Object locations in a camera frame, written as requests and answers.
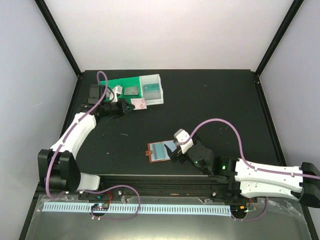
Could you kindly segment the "brown leather card holder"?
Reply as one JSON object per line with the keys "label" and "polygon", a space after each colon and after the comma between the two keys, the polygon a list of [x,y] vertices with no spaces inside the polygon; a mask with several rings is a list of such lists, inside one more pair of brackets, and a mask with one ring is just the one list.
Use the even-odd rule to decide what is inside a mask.
{"label": "brown leather card holder", "polygon": [[154,160],[154,156],[153,156],[153,152],[152,152],[152,147],[151,147],[151,145],[154,144],[154,143],[162,143],[162,144],[163,144],[163,147],[164,147],[164,141],[148,143],[148,144],[147,144],[148,150],[145,152],[145,155],[148,156],[149,162],[150,162],[150,163],[156,163],[156,162],[169,161],[170,159],[165,159],[165,157],[164,157],[164,159],[162,159],[162,160]]}

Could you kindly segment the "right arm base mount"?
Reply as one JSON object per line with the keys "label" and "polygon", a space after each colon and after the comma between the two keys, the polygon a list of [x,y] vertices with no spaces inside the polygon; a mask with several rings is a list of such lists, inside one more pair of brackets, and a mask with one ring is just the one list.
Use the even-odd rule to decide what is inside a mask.
{"label": "right arm base mount", "polygon": [[218,202],[232,204],[246,204],[250,200],[248,197],[241,195],[239,183],[215,184],[211,187],[211,198]]}

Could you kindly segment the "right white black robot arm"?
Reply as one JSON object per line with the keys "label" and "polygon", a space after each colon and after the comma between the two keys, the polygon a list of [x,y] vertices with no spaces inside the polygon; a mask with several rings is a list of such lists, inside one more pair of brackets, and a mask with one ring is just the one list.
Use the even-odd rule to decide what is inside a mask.
{"label": "right white black robot arm", "polygon": [[234,202],[242,198],[287,198],[319,208],[320,172],[308,162],[301,166],[276,166],[218,156],[197,143],[183,151],[180,146],[166,153],[173,162],[190,162],[203,175],[227,185],[225,195]]}

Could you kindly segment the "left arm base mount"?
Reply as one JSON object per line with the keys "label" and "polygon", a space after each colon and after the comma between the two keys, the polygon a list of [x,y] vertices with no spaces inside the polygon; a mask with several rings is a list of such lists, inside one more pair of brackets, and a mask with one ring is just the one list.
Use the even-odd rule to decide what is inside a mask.
{"label": "left arm base mount", "polygon": [[88,201],[111,201],[114,196],[117,196],[118,191],[122,190],[119,185],[102,184],[98,190],[82,190],[78,192],[79,200]]}

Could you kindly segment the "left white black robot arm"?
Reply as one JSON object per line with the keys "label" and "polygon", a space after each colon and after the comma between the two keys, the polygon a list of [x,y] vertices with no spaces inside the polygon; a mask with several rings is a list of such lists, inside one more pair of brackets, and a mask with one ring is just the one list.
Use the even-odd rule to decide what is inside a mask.
{"label": "left white black robot arm", "polygon": [[89,191],[97,200],[107,195],[108,188],[100,182],[100,176],[81,172],[76,158],[85,139],[102,118],[121,117],[135,108],[120,96],[121,93],[120,85],[114,88],[91,85],[89,97],[78,107],[65,133],[49,149],[40,150],[37,156],[39,179],[49,198],[51,190]]}

